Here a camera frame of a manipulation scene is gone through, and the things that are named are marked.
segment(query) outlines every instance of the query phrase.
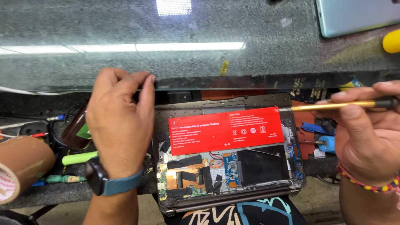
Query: black watch face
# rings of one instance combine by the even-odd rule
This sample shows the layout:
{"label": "black watch face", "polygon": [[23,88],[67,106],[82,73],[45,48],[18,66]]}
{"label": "black watch face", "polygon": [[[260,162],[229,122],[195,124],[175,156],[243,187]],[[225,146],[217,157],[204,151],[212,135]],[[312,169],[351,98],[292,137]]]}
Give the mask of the black watch face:
{"label": "black watch face", "polygon": [[86,163],[86,179],[93,192],[99,196],[102,194],[102,179],[90,162]]}

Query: bracelet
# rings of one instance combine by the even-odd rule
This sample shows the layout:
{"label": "bracelet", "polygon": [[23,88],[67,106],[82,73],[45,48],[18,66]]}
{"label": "bracelet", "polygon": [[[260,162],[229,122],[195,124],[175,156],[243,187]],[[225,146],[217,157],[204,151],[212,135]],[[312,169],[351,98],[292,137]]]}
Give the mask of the bracelet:
{"label": "bracelet", "polygon": [[[365,189],[365,190],[369,190],[369,191],[373,191],[375,193],[392,193],[392,192],[396,192],[396,194],[398,196],[400,196],[400,177],[399,177],[399,173],[396,174],[396,176],[394,177],[393,181],[383,187],[372,187],[366,184],[363,184],[362,182],[359,182],[358,180],[356,180],[347,170],[345,170],[343,168],[343,166],[341,165],[340,162],[338,162],[338,172],[340,173],[340,175],[342,177],[347,178],[348,180],[350,180],[351,183]],[[400,210],[400,200],[397,203],[397,209]]]}

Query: yellow object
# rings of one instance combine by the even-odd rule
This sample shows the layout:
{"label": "yellow object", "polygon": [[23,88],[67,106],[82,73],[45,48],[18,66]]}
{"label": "yellow object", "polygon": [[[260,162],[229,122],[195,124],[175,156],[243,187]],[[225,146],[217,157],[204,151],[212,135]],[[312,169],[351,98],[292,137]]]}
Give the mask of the yellow object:
{"label": "yellow object", "polygon": [[294,106],[292,107],[292,111],[310,111],[310,110],[332,110],[332,109],[340,109],[344,106],[356,104],[362,108],[373,108],[375,107],[374,100],[366,100],[366,101],[354,101],[354,102],[346,102],[346,103],[328,103],[328,104],[310,104],[304,106]]}
{"label": "yellow object", "polygon": [[221,67],[221,76],[226,76],[226,72],[228,71],[229,61],[225,60]]}
{"label": "yellow object", "polygon": [[388,33],[383,38],[383,49],[388,53],[400,52],[400,29]]}
{"label": "yellow object", "polygon": [[354,87],[364,87],[364,85],[354,77],[352,81],[347,84],[339,85],[339,90],[348,90]]}

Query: teal phone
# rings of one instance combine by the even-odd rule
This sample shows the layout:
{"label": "teal phone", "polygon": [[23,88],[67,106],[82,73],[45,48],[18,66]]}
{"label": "teal phone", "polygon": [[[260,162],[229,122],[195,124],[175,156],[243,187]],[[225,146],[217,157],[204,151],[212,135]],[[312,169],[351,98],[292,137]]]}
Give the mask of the teal phone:
{"label": "teal phone", "polygon": [[316,0],[325,38],[400,23],[400,0]]}

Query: brown bottle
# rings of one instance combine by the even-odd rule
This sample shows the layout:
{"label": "brown bottle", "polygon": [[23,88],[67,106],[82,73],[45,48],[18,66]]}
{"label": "brown bottle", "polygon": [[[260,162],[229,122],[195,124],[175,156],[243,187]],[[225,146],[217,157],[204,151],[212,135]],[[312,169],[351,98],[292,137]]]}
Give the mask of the brown bottle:
{"label": "brown bottle", "polygon": [[82,105],[82,108],[80,108],[72,122],[61,135],[62,141],[68,147],[74,149],[85,149],[92,141],[92,136],[85,120],[85,113],[88,103],[89,99],[86,100],[86,102]]}

